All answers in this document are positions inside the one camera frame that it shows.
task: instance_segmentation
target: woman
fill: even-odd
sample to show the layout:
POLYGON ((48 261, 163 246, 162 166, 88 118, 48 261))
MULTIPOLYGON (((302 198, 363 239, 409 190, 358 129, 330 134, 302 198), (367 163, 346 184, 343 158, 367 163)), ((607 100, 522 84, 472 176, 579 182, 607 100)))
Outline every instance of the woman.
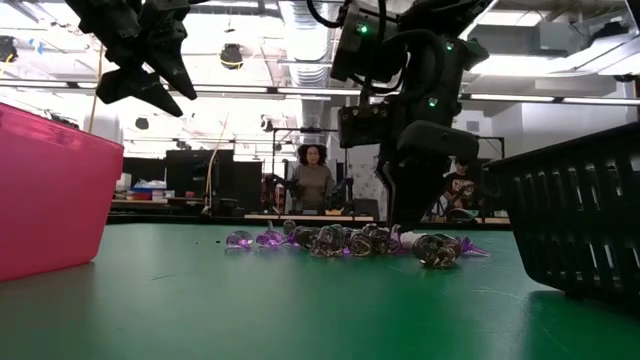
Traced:
POLYGON ((297 182, 295 210, 324 211, 325 198, 333 191, 331 170, 325 165, 327 148, 322 145, 303 145, 298 148, 300 165, 294 171, 297 182))

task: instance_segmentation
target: black plastic basket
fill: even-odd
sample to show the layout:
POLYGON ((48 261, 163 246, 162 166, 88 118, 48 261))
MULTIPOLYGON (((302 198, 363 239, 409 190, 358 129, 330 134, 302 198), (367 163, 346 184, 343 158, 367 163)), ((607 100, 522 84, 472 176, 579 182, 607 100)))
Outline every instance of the black plastic basket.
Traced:
POLYGON ((640 123, 485 169, 495 176, 531 279, 640 309, 640 123))

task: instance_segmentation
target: pink plastic bin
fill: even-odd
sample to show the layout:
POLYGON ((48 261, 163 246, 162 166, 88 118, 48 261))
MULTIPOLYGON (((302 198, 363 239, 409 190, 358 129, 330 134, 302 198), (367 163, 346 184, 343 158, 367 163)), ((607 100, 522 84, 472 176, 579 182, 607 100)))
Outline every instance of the pink plastic bin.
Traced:
POLYGON ((0 104, 0 281, 97 255, 123 151, 0 104))

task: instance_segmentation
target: desk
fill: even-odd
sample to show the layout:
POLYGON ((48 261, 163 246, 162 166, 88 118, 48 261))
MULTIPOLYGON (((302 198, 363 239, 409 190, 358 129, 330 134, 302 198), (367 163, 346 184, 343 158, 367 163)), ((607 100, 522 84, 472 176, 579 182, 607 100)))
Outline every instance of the desk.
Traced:
POLYGON ((187 198, 171 198, 158 201, 153 200, 111 200, 112 211, 148 211, 173 214, 180 213, 180 210, 191 210, 192 207, 202 205, 204 202, 200 199, 187 198))
POLYGON ((4 359, 637 358, 640 325, 531 281, 509 232, 451 270, 410 256, 225 252, 262 226, 107 226, 90 265, 0 284, 4 359))
POLYGON ((293 220, 293 221, 359 221, 359 222, 373 222, 373 216, 343 216, 343 215, 262 215, 262 214, 247 214, 245 219, 251 220, 293 220))

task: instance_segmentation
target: table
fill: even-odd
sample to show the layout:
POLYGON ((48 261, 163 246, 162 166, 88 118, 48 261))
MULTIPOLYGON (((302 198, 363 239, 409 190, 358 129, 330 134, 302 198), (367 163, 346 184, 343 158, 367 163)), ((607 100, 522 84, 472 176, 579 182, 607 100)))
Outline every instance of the table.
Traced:
POLYGON ((450 232, 494 255, 438 271, 225 252, 232 230, 111 225, 93 263, 0 284, 0 358, 637 358, 637 321, 529 280, 507 232, 450 232))
POLYGON ((174 212, 180 213, 189 211, 195 211, 200 213, 204 202, 200 199, 188 199, 188 198, 171 198, 161 200, 111 200, 111 212, 161 212, 173 214, 174 212))
POLYGON ((335 221, 335 222, 374 222, 373 216, 356 215, 278 215, 278 214, 247 214, 245 219, 251 220, 293 220, 293 221, 335 221))

